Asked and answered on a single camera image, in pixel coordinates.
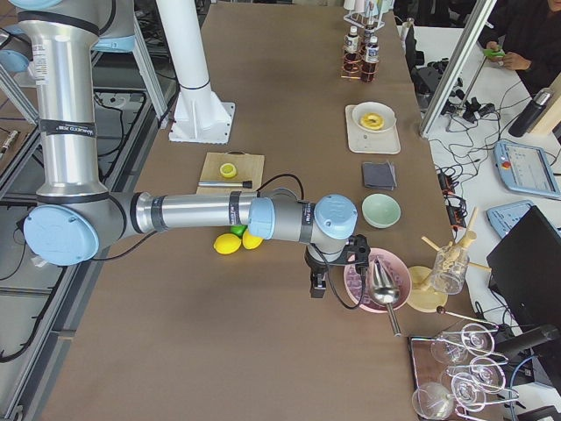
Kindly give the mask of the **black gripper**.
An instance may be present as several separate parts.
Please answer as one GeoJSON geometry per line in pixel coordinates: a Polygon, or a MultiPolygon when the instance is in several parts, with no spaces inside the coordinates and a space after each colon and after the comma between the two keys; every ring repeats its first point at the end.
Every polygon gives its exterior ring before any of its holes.
{"type": "Polygon", "coordinates": [[[324,253],[316,244],[307,245],[304,260],[310,269],[310,297],[323,298],[327,289],[327,272],[332,266],[346,264],[346,250],[337,253],[324,253]]]}

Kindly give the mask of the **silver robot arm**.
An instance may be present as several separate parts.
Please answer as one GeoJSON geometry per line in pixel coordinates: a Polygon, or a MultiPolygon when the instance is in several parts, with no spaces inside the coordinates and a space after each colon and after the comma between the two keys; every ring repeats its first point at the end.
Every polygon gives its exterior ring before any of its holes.
{"type": "Polygon", "coordinates": [[[112,193],[98,174],[93,50],[135,46],[131,1],[19,1],[18,23],[32,44],[44,184],[24,222],[25,241],[42,259],[72,266],[134,234],[242,225],[253,236],[303,243],[310,294],[331,286],[330,268],[364,275],[370,249],[355,232],[345,196],[309,203],[285,193],[152,196],[112,193]]]}

